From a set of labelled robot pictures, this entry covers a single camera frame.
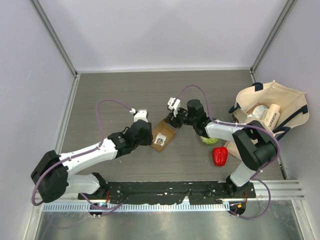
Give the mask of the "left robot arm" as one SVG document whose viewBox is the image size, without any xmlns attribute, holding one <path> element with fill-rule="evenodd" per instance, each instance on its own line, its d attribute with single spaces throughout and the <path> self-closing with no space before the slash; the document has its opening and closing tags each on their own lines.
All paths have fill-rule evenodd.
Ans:
<svg viewBox="0 0 320 240">
<path fill-rule="evenodd" d="M 64 194 L 87 194 L 100 200 L 107 192 L 107 184 L 98 173 L 78 173 L 95 164 L 130 154 L 139 146 L 153 143 L 152 125 L 144 120 L 134 122 L 121 132 L 115 132 L 103 141 L 69 153 L 46 152 L 30 177 L 34 183 L 31 199 L 36 193 L 42 202 L 51 203 Z"/>
</svg>

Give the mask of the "small white wrapper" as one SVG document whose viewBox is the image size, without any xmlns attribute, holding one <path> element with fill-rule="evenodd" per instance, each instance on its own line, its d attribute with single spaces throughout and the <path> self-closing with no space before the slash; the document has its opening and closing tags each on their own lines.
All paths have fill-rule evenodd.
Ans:
<svg viewBox="0 0 320 240">
<path fill-rule="evenodd" d="M 166 137 L 165 135 L 163 135 L 162 133 L 159 132 L 159 133 L 156 135 L 154 144 L 160 145 L 160 146 L 164 146 L 166 139 L 167 139 L 167 137 Z"/>
</svg>

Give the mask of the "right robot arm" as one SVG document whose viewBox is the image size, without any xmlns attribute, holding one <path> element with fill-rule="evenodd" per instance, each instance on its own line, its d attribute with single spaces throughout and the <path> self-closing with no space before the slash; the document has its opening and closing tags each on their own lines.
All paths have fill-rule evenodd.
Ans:
<svg viewBox="0 0 320 240">
<path fill-rule="evenodd" d="M 170 113 L 165 122 L 172 127 L 192 126 L 200 137 L 218 138 L 235 144 L 241 163 L 226 179 L 225 190 L 230 197 L 242 194 L 253 176 L 278 157 L 278 141 L 257 120 L 238 124 L 210 119 L 198 99 L 189 100 L 187 109 L 184 109 L 179 99 L 171 97 L 167 109 Z"/>
</svg>

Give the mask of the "brown cardboard paper box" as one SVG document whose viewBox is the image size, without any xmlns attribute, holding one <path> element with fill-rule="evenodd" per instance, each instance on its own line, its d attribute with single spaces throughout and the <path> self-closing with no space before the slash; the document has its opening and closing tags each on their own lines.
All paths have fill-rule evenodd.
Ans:
<svg viewBox="0 0 320 240">
<path fill-rule="evenodd" d="M 151 146 L 160 153 L 173 140 L 176 132 L 165 122 L 164 118 L 152 129 L 152 136 Z"/>
</svg>

